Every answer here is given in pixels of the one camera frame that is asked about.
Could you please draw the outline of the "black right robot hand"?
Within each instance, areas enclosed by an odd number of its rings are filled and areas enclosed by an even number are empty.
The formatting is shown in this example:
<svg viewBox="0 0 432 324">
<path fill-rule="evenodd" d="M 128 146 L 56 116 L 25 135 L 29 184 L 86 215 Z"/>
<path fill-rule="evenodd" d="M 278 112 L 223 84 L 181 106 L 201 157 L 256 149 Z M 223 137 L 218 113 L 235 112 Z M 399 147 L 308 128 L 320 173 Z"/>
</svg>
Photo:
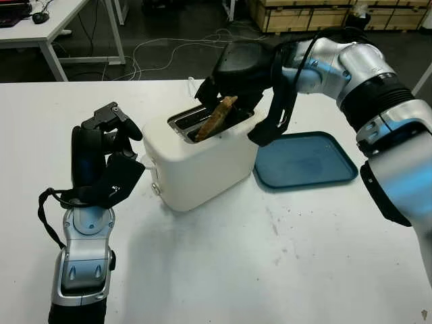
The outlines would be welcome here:
<svg viewBox="0 0 432 324">
<path fill-rule="evenodd" d="M 238 40 L 226 45 L 211 74 L 198 88 L 195 98 L 213 112 L 220 98 L 237 97 L 235 106 L 253 111 L 272 86 L 274 47 L 259 41 Z"/>
</svg>

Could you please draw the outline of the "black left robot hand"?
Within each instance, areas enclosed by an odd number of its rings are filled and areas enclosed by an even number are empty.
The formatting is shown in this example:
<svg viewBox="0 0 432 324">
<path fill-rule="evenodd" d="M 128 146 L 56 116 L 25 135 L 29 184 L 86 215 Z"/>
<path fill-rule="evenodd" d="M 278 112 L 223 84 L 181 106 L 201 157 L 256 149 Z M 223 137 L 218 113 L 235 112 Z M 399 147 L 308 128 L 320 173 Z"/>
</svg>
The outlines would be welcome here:
<svg viewBox="0 0 432 324">
<path fill-rule="evenodd" d="M 137 162 L 131 140 L 142 140 L 142 132 L 116 102 L 97 109 L 72 130 L 72 186 L 90 187 L 100 180 L 134 186 L 145 167 Z"/>
</svg>

